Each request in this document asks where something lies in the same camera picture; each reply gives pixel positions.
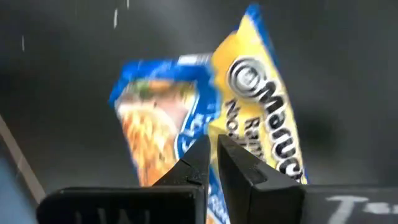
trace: dark gray background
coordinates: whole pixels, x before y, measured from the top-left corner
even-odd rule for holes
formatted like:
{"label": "dark gray background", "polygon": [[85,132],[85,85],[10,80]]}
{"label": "dark gray background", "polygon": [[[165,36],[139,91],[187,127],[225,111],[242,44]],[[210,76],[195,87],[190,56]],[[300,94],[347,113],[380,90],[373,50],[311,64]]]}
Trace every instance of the dark gray background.
{"label": "dark gray background", "polygon": [[[398,2],[261,3],[310,181],[398,183]],[[248,4],[0,0],[0,113],[46,192],[136,184],[107,104],[121,65],[211,52]]]}

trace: instant noodle packet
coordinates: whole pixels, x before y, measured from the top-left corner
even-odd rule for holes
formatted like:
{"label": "instant noodle packet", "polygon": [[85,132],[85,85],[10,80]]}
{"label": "instant noodle packet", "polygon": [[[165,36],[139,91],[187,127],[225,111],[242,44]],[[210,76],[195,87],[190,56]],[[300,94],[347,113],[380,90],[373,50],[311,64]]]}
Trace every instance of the instant noodle packet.
{"label": "instant noodle packet", "polygon": [[219,134],[307,183],[292,107],[263,25],[252,4],[213,55],[130,62],[110,96],[141,186],[154,184],[209,135],[207,224],[229,223],[218,178]]}

